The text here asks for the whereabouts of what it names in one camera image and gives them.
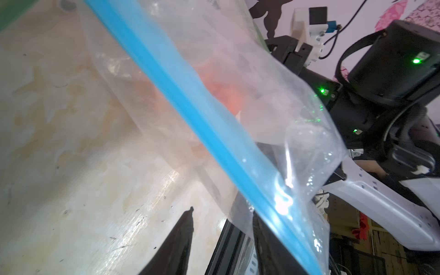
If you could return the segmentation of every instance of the white mounting plate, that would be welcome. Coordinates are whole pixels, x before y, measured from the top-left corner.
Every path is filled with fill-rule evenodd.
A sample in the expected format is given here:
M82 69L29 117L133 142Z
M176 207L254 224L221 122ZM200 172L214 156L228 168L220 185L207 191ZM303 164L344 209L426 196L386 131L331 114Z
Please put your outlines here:
M311 61L318 61L323 49L324 44L320 41L322 37L321 33L325 33L328 29L327 24L309 24L309 8L295 8L293 11L291 32L290 36L298 39L298 45L296 51L299 51L303 43L311 45L312 51L310 52L304 67L307 67Z
M421 178L400 183L413 191L433 214L440 218L440 179Z
M324 185L323 190L370 217L408 249L440 250L440 226L428 209L400 196L351 158L342 162L342 170L347 179Z

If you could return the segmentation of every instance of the wire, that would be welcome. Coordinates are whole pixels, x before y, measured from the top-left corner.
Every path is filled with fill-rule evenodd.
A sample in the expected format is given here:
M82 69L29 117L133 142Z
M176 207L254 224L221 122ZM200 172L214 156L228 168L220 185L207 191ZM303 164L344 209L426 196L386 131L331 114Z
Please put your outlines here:
M360 5L360 7L358 8L358 10L355 12L355 14L353 15L353 17L350 19L350 21L345 25L344 28L341 29L340 33L342 33L344 31L344 29L346 29L350 23L353 21L353 19L356 17L356 15L359 13L360 9L364 6L364 4L367 2L367 0L364 0L362 2L362 4ZM330 37L329 40L327 40L324 45L326 45L330 40L332 40L333 38L335 38L337 36L337 33L335 35L333 35L332 37Z
M321 195L327 195L327 194L330 194L330 193L329 192L324 192L324 193L316 194L315 196L321 196Z
M434 88L432 88L430 91L432 91L433 89L437 89L438 87L440 87L440 85L435 86ZM410 104L406 105L395 117L394 119L388 124L387 129L385 130L383 136L382 136L382 149L385 152L384 149L384 142L386 141L387 137L388 137L388 133L391 129L391 127L394 125L394 123L397 121L397 119L399 119L399 117L401 115L403 115L406 111L408 111L409 108L411 108L413 105L415 105L416 103L419 103L425 95L429 94L428 92L419 96L416 100L414 100L413 102L411 102Z
M330 49L329 53L326 54L325 56L322 56L322 57L320 56L319 59L326 59L327 57L329 57L329 55L331 54L331 52L332 52L333 49L334 49L334 46L336 45L337 37L338 37L338 34L341 32L341 28L342 28L341 25L338 25L338 26L336 27L336 34L334 35L334 36L335 36L335 39L334 39L333 45L331 45L331 49Z
M355 12L355 14L353 15L353 17L352 17L352 18L350 19L350 21L345 25L344 28L341 29L341 27L342 27L341 25L338 25L338 26L337 26L336 34L333 35L332 37L330 37L329 40L327 40L326 42L324 42L324 45L326 45L330 40L332 40L332 39L334 38L334 42L333 42L333 45L331 46L331 49L330 49L329 53L328 53L326 56L319 57L319 59L326 59L326 58L331 54L331 52L333 51L334 46L336 45L336 41L337 41L337 37L338 37L338 35L339 35L340 33L342 33L342 32L344 31L344 29L346 29L346 28L350 25L350 23L353 21L353 19L356 17L356 15L359 13L360 9L364 6L364 4L365 4L366 2L367 2L367 0L364 0L364 1L362 2L362 4L360 5L360 7L358 8L358 10Z
M336 273L336 275L341 275L341 271L337 267L337 264L335 263L331 254L329 254L329 265L331 266L332 270Z
M343 266L342 264L337 264L337 265L342 266L343 268L345 268L346 271L348 271L348 272L350 273L350 275L352 275L351 271L350 271L348 268L346 268L346 267Z

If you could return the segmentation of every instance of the black cable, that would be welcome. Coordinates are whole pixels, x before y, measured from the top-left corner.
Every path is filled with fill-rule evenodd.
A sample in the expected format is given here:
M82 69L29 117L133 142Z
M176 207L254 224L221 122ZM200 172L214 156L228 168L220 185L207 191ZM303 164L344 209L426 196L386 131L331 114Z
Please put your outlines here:
M356 15L359 13L360 9L364 6L364 4L367 2L367 0L364 0L362 2L362 4L360 5L360 7L358 8L358 10L355 12L355 14L353 15L353 17L350 19L350 21L345 25L344 28L341 29L340 33L342 33L344 31L344 29L346 29L350 23L353 21L353 19L356 17ZM335 38L337 36L337 33L335 35L333 35L332 37L330 37L329 40L327 40L324 45L326 45L330 40L332 40L333 38Z
M342 28L341 25L338 25L338 26L337 26L337 28L336 28L336 34L333 35L332 37L330 37L329 40L327 40L326 42L324 42L324 45L326 45L330 40L332 40L332 39L334 38L334 42L333 42L333 45L331 46L331 49L330 49L329 53L328 53L326 56L319 57L319 59L326 59L326 58L331 54L331 52L333 51L334 46L336 45L336 41L337 41L337 37L338 37L338 35L339 35L340 33L342 33L342 31L344 31L344 29L346 29L346 28L350 25L350 23L353 21L353 19L356 17L356 15L359 13L360 9L364 6L364 4L365 4L366 2L367 2L367 0L364 0L364 1L362 2L362 4L360 5L360 7L358 8L358 10L355 12L355 14L353 15L353 17L352 17L352 18L350 19L350 21L345 25L344 28Z
M321 196L321 195L327 195L327 194L330 194L330 193L329 192L324 192L324 193L316 194L315 196Z
M331 254L329 254L329 266L331 266L332 270L336 275L341 275L341 270L337 267L337 264L335 263L333 257Z
M440 87L440 85L437 85L435 87L433 87L431 90L429 90L427 93L419 96L416 100L414 100L413 102L411 102L410 104L406 105L395 117L394 119L388 124L387 129L385 130L384 134L382 135L382 141L381 141L381 149L382 149L382 153L383 155L386 155L385 152L385 141L388 137L388 133L391 129L391 127L394 125L394 123L397 121L397 119L399 119L400 116L402 116L406 111L408 111L409 108L411 108L412 106L414 106L415 104L419 103L422 99L424 99L425 96L427 96L429 94L430 91L432 91L433 89L437 89L438 87Z
M409 131L411 128L413 128L414 124L425 117L426 112L426 107L420 104L415 104L411 109L408 110L408 116L399 134L398 144L400 147L408 150L414 150L415 145L411 140Z
M337 35L341 32L341 28L342 28L341 25L338 25L338 26L336 27L336 34L334 35L334 36L335 36L335 39L334 39L333 45L331 46L331 49L330 49L329 53L326 54L326 56L323 56L323 57L320 56L319 59L326 59L327 57L329 57L329 55L331 54L331 52L332 52L333 49L334 49L334 46L336 45Z

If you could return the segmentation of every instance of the black silhouette decal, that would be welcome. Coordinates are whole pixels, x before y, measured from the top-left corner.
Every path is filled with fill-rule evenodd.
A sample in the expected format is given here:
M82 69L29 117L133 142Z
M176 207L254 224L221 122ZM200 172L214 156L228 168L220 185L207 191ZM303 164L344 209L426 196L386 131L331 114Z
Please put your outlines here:
M268 38L274 38L278 20L281 17L281 6L292 0L259 0L249 9L252 18L260 18L268 12L264 18L264 26L268 31Z

